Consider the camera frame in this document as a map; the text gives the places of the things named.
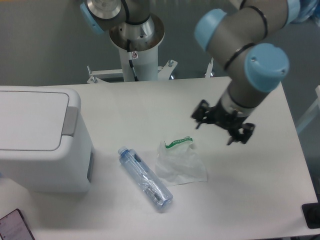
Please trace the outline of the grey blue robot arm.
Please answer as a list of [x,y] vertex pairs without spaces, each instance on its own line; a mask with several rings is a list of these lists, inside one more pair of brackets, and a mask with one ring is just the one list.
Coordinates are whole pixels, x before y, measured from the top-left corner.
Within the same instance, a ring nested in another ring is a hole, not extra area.
[[[198,21],[197,43],[231,78],[215,106],[202,100],[195,108],[198,124],[227,130],[230,143],[248,142],[255,125],[246,119],[290,68],[286,53],[264,39],[294,21],[300,9],[298,0],[243,0],[232,15],[213,9]],[[93,32],[109,34],[126,82],[160,79],[158,46],[165,31],[148,0],[84,0],[80,11]]]

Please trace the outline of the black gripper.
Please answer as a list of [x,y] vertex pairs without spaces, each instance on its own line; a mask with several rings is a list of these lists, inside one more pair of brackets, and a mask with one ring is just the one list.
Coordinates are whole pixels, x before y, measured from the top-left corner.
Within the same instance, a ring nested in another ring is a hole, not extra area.
[[196,130],[201,124],[213,123],[210,116],[211,110],[213,110],[214,124],[227,130],[230,135],[227,146],[232,143],[246,144],[248,142],[256,127],[253,123],[244,123],[251,113],[248,108],[237,105],[229,96],[222,96],[212,109],[210,104],[202,99],[191,114],[191,118],[197,123]]

